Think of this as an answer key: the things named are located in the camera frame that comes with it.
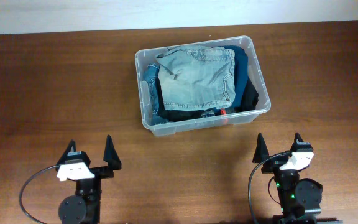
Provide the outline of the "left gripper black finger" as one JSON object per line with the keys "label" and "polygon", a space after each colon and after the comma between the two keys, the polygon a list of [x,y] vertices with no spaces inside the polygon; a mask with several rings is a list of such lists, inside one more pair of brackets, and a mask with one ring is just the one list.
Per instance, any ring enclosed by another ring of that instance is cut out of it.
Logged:
{"label": "left gripper black finger", "polygon": [[65,164],[66,161],[69,161],[70,158],[69,158],[69,153],[70,152],[76,152],[76,144],[74,142],[74,140],[71,140],[69,143],[68,143],[68,146],[67,148],[65,149],[64,153],[62,154],[62,156],[59,158],[59,160],[57,161],[56,165],[57,166],[60,166],[62,164]]}
{"label": "left gripper black finger", "polygon": [[114,148],[112,137],[110,135],[107,135],[106,138],[103,161],[106,162],[108,167],[112,170],[122,169],[122,162]]}

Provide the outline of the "black shorts red grey waistband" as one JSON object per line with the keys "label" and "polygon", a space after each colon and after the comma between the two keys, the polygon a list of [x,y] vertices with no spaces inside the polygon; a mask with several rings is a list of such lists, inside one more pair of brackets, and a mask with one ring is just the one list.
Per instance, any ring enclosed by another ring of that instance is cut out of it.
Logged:
{"label": "black shorts red grey waistband", "polygon": [[250,78],[248,78],[246,84],[241,85],[241,87],[242,89],[236,93],[233,104],[228,108],[218,109],[216,115],[240,113],[256,109],[257,103],[259,101],[259,94]]}

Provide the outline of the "black shirt white logo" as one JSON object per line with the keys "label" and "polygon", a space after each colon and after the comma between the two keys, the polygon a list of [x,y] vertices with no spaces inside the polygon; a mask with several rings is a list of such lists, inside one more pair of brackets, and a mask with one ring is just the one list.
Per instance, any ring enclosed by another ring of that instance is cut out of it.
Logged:
{"label": "black shirt white logo", "polygon": [[163,119],[167,119],[170,122],[179,122],[189,119],[207,118],[207,117],[217,116],[221,114],[220,110],[216,108],[208,109],[205,111],[166,110],[163,104],[162,91],[161,91],[160,81],[158,78],[156,79],[155,84],[157,88],[157,96],[158,96],[158,103],[159,103],[157,114]]}

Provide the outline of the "navy blue shirt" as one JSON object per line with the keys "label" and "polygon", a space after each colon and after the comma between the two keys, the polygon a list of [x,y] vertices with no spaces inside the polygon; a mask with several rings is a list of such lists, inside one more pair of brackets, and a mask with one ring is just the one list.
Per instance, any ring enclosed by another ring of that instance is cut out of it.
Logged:
{"label": "navy blue shirt", "polygon": [[234,51],[234,86],[235,99],[232,102],[231,108],[238,108],[241,106],[242,97],[246,90],[248,76],[248,56],[245,50],[235,45],[224,46],[225,49]]}

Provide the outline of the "dark blue jeans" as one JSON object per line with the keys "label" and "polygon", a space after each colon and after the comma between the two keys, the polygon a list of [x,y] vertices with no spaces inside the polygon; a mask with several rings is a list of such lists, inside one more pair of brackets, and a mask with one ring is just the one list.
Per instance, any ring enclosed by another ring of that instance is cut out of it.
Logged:
{"label": "dark blue jeans", "polygon": [[147,69],[144,73],[144,80],[148,84],[148,90],[149,90],[149,98],[150,103],[152,105],[152,117],[150,120],[150,124],[152,126],[158,125],[158,124],[165,124],[169,123],[169,120],[161,117],[158,114],[158,111],[160,109],[160,97],[158,95],[159,87],[158,87],[158,73],[159,73],[160,67],[154,63],[151,63],[147,66]]}

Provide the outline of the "light blue jeans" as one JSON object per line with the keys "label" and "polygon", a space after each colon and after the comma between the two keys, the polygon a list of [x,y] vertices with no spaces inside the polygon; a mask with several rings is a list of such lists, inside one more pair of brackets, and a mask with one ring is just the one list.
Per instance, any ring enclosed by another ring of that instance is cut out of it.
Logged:
{"label": "light blue jeans", "polygon": [[228,108],[235,100],[235,53],[224,47],[179,46],[155,56],[166,110]]}

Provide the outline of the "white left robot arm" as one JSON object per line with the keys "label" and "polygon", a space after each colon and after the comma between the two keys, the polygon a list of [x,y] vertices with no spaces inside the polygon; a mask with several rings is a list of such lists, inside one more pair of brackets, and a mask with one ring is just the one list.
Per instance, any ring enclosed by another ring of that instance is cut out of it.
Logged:
{"label": "white left robot arm", "polygon": [[91,167],[91,160],[84,151],[77,151],[71,140],[57,162],[59,181],[74,181],[75,193],[61,202],[58,216],[62,224],[95,224],[100,222],[101,181],[114,177],[122,169],[122,162],[114,148],[112,137],[106,138],[103,161],[105,166]]}

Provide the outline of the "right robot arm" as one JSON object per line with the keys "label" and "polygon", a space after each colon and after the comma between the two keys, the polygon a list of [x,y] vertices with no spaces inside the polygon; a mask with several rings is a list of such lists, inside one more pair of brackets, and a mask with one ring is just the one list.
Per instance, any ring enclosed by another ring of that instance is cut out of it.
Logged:
{"label": "right robot arm", "polygon": [[316,223],[321,213],[323,186],[309,178],[300,178],[300,172],[308,168],[314,157],[314,149],[295,133],[294,141],[288,151],[269,154],[263,135],[257,136],[257,145],[252,162],[255,164],[248,181],[248,204],[252,219],[257,219],[252,204],[252,178],[260,170],[263,174],[272,174],[278,193],[281,214],[274,215],[274,223]]}

